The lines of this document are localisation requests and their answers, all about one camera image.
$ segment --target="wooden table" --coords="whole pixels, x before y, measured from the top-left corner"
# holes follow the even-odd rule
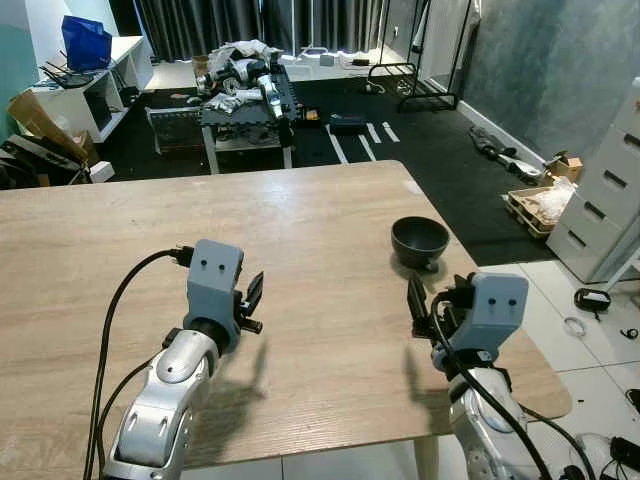
[[[198,419],[188,467],[449,432],[444,375],[410,336],[394,220],[443,222],[393,161],[0,192],[0,468],[80,478],[104,313],[143,256],[206,237],[242,247],[255,317]],[[476,269],[452,236],[428,290]],[[186,269],[144,270],[118,308],[106,396],[186,311]],[[570,397],[523,331],[499,361],[516,398],[549,417]],[[140,381],[117,402],[115,425]]]

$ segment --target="black floor mat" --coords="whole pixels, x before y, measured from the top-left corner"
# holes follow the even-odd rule
[[[477,153],[467,130],[471,123],[454,111],[397,113],[398,98],[391,93],[360,93],[364,79],[323,80],[295,83],[299,101],[321,110],[323,124],[331,113],[363,114],[375,124],[381,144],[367,135],[376,157],[402,162],[438,209],[478,265],[530,262],[555,258],[544,242],[534,240],[506,212],[501,194],[529,188],[502,166]],[[116,171],[114,180],[202,175],[209,172],[201,149],[157,155],[153,132],[144,106],[179,106],[173,92],[145,94],[122,123],[100,146],[103,160]],[[389,122],[399,143],[393,143],[381,123]],[[339,138],[350,162],[368,161],[357,137]],[[223,173],[282,167],[278,150],[221,153]],[[324,129],[298,129],[294,167],[339,163]]]

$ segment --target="black bowl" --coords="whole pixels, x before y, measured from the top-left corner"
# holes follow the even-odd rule
[[[437,272],[436,260],[449,244],[449,232],[435,220],[404,217],[391,227],[391,244],[404,266]]]

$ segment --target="gray curtain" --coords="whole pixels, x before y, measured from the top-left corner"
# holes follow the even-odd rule
[[[263,0],[265,42],[291,52],[291,0]],[[329,50],[376,48],[382,0],[314,0],[313,39],[309,0],[293,0],[296,53],[311,43]]]
[[[259,0],[135,1],[154,54],[168,62],[262,38]]]

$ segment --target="blue bag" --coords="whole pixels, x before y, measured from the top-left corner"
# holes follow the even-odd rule
[[[104,31],[102,23],[65,15],[62,37],[71,70],[96,70],[111,63],[111,35]]]

